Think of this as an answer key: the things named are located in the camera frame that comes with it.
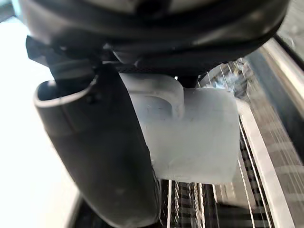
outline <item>plastic handle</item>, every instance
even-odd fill
[[[169,102],[173,118],[181,119],[185,113],[184,90],[172,77],[153,74],[120,74],[129,94],[155,96]]]

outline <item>metal grille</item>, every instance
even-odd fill
[[[248,207],[237,207],[218,203],[215,188],[208,184],[181,183],[169,181],[167,221],[163,226],[175,228],[272,228],[268,203],[260,184],[255,161],[252,157],[246,135],[241,129],[241,156],[246,172],[242,173],[250,182],[254,194],[254,204]]]

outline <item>white surface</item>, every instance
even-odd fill
[[[158,85],[157,77],[144,77],[138,78],[142,84]],[[182,182],[231,182],[239,153],[238,111],[233,94],[222,89],[185,89],[185,113],[178,119],[172,115],[172,102],[160,99],[161,93],[155,88],[149,96],[129,92],[156,176]],[[177,93],[172,88],[168,91]]]
[[[16,19],[0,24],[0,227],[61,228],[79,193],[32,102],[52,76],[28,59],[27,33]]]

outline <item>black cover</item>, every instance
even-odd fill
[[[128,92],[111,65],[94,84],[59,98],[42,83],[35,104],[62,162],[89,205],[111,226],[144,227],[159,215],[150,153]]]

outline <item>metal bar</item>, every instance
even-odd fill
[[[244,139],[244,144],[245,144],[246,149],[247,149],[247,152],[248,152],[248,157],[249,157],[249,160],[250,160],[252,169],[253,169],[254,176],[255,176],[256,181],[257,181],[256,183],[257,183],[258,189],[259,189],[259,191],[260,191],[260,196],[261,196],[261,199],[262,199],[262,202],[263,202],[263,206],[264,206],[264,208],[267,208],[266,203],[265,203],[265,199],[264,199],[263,194],[262,194],[262,188],[261,188],[261,186],[260,186],[260,182],[259,182],[258,177],[257,177],[257,171],[256,171],[255,166],[254,166],[254,163],[253,163],[253,158],[252,158],[251,155],[250,155],[249,148],[248,148],[248,144],[247,144],[247,141],[246,141],[246,139],[245,139],[244,129],[242,128],[241,123],[239,123],[239,127],[240,127],[240,129],[241,129],[241,135],[242,135],[242,137],[243,137],[243,139]],[[270,216],[269,216],[269,214],[268,214],[268,211],[265,210],[265,213],[266,213],[268,225],[269,225],[269,227],[271,228],[272,225],[271,225],[271,222],[270,222]]]
[[[172,180],[169,180],[167,228],[170,228],[170,221],[171,221],[171,192],[172,192]]]
[[[261,52],[304,118],[304,72],[274,39],[265,43]]]

